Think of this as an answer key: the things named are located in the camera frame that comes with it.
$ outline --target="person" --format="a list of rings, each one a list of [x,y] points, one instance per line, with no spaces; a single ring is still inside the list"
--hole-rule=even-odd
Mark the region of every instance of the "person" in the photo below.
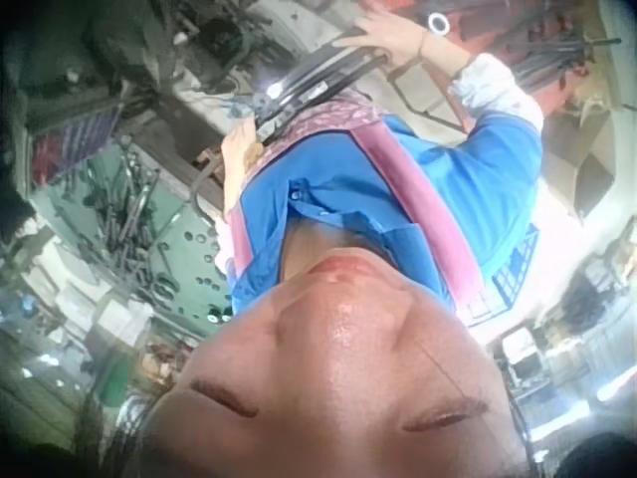
[[[491,55],[384,11],[356,24],[338,46],[443,72],[474,129],[444,147],[352,92],[255,161],[254,120],[237,126],[217,261],[236,315],[134,427],[119,476],[538,476],[498,368],[453,311],[529,225],[541,110]]]

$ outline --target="light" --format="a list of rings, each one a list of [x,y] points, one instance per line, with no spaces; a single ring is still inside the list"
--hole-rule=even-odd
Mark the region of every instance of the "light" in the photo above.
[[[272,83],[268,86],[266,90],[266,95],[268,95],[273,100],[277,99],[281,93],[283,92],[283,84],[281,82]]]
[[[606,383],[604,386],[597,390],[597,399],[599,401],[607,401],[610,400],[615,394],[619,391],[619,389],[628,383],[633,375],[637,373],[637,365],[631,366],[626,371],[624,371],[621,375],[614,378],[613,380]]]
[[[564,415],[560,415],[544,425],[540,425],[531,430],[531,441],[540,441],[552,433],[574,423],[580,418],[585,418],[590,414],[590,406],[586,400],[579,401]]]
[[[39,356],[38,360],[43,361],[50,366],[58,366],[60,364],[60,361],[57,358],[51,357],[49,354],[43,354],[42,356]]]
[[[535,463],[542,463],[547,454],[548,450],[540,450],[533,455],[533,460]]]

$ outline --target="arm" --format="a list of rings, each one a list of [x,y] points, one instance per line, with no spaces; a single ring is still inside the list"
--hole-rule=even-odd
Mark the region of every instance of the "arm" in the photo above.
[[[477,119],[457,147],[431,148],[414,141],[407,149],[435,183],[484,277],[491,277],[524,237],[531,219],[541,163],[539,105],[492,55],[472,59],[444,37],[387,12],[372,12],[357,26],[366,35],[336,44],[383,48],[395,65],[421,59],[453,79],[449,93]]]
[[[516,85],[511,70],[494,56],[482,54],[472,59],[469,52],[446,38],[382,10],[357,20],[356,26],[366,34],[334,44],[382,48],[396,66],[419,58],[454,79],[449,93],[459,98],[474,119],[485,112],[498,112],[530,122],[537,132],[541,131],[543,115],[539,105]]]

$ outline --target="bracelet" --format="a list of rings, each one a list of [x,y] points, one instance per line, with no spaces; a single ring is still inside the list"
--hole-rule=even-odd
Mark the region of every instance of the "bracelet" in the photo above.
[[[416,52],[416,59],[418,60],[422,60],[423,59],[423,53],[422,53],[422,49],[425,46],[425,36],[427,35],[427,30],[425,30],[424,28],[422,29],[422,35],[420,36],[420,46],[418,47],[418,51]]]

